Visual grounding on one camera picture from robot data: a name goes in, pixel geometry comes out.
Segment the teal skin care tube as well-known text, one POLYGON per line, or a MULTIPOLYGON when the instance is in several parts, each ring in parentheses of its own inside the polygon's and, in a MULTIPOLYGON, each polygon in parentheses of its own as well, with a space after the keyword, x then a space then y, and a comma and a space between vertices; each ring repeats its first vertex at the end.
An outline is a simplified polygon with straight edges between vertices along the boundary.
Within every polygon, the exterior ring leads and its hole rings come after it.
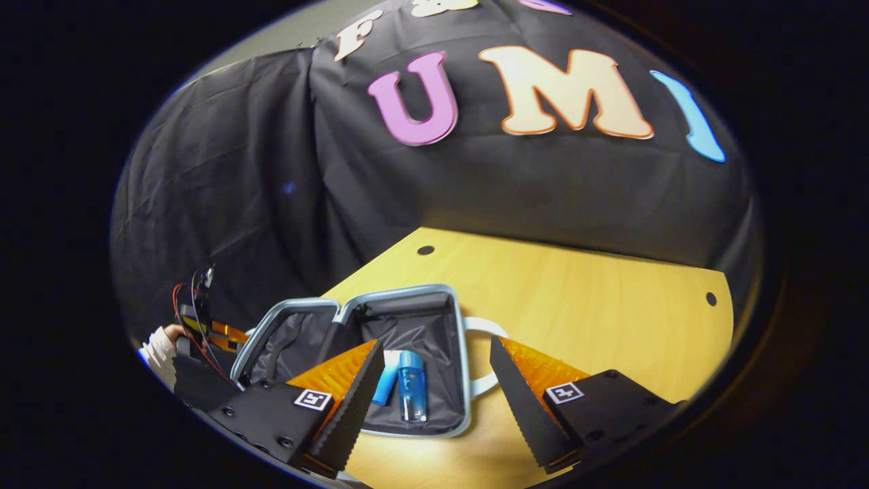
POLYGON ((385 350, 383 352, 384 365, 371 399, 373 405, 388 405, 389 397, 398 377, 401 353, 401 350, 385 350))

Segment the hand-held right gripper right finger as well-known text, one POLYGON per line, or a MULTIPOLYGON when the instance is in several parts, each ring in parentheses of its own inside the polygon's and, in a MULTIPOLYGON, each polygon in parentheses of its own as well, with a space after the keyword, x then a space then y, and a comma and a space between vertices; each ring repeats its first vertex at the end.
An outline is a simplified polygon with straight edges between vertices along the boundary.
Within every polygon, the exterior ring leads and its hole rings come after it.
POLYGON ((489 362, 524 442, 550 474, 614 457, 682 405, 617 369, 587 374, 504 336, 492 337, 489 362))

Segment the blue green skin care bottle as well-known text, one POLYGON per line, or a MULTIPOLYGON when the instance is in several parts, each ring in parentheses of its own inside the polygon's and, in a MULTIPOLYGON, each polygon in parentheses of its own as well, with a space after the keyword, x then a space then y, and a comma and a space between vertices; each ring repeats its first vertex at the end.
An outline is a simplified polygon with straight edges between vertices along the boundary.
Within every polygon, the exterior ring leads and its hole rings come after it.
POLYGON ((401 420, 405 423, 425 423, 428 418, 426 400, 426 370, 419 354, 402 350, 398 368, 401 420))

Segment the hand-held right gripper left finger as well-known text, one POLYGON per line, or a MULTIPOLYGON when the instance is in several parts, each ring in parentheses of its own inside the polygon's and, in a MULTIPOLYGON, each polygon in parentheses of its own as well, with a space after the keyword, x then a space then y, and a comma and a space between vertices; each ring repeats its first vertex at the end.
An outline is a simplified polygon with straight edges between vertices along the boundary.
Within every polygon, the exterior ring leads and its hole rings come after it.
POLYGON ((252 449, 335 479, 356 445, 384 366, 382 342, 369 340, 292 380, 252 384, 207 415, 252 449))

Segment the small white suitcase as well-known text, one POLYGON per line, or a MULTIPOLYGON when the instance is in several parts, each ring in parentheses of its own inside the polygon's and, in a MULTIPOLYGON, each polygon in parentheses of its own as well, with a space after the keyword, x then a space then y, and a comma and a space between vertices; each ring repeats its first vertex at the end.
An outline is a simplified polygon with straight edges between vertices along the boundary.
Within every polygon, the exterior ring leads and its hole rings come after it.
POLYGON ((498 383, 496 374, 470 375, 466 332, 506 336, 496 323, 469 318, 445 284, 369 292, 341 304, 332 298, 283 300, 265 314, 238 348, 230 380, 245 389, 261 380, 287 381, 369 340, 385 352, 410 350, 426 374, 426 420, 401 418, 397 386, 383 405, 367 409, 363 433, 383 437, 458 437, 470 427, 470 403, 498 383))

